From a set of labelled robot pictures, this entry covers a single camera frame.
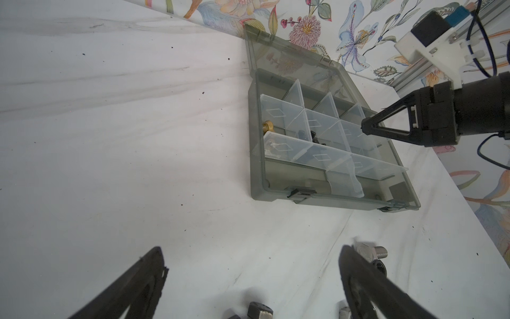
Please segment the black wing nut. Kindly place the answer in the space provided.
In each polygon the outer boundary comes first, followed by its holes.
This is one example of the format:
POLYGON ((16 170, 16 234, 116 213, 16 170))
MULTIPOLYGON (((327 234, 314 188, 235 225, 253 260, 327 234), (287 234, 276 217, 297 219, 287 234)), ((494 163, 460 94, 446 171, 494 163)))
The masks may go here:
POLYGON ((310 131, 310 132, 311 132, 312 142, 313 142, 313 143, 316 143, 316 144, 320 144, 320 145, 325 146, 325 144, 324 144, 324 143, 321 143, 321 142, 318 140, 318 138, 317 138, 317 136, 316 136, 316 133, 315 133, 314 131, 310 131))

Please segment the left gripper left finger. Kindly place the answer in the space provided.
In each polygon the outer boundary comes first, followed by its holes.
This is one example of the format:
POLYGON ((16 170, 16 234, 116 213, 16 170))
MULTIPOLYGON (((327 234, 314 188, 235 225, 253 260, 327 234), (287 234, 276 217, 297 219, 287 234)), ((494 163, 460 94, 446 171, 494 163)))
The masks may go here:
POLYGON ((71 317, 153 318, 168 271, 161 247, 154 247, 71 317))

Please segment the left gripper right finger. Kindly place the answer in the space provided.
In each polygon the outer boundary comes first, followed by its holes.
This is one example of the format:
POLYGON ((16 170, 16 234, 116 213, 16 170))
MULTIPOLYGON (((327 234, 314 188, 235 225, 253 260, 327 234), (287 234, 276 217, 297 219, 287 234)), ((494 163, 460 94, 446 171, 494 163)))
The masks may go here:
POLYGON ((352 318, 435 317, 387 279, 353 247, 342 247, 338 263, 352 318))

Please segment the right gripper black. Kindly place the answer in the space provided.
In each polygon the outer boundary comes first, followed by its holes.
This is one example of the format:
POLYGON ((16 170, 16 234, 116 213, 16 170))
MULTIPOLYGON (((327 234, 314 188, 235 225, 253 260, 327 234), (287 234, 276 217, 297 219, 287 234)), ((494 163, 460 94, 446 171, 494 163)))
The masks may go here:
POLYGON ((509 73, 463 85, 449 82, 407 94, 362 120, 364 134, 436 147, 462 136, 496 134, 509 139, 509 73))

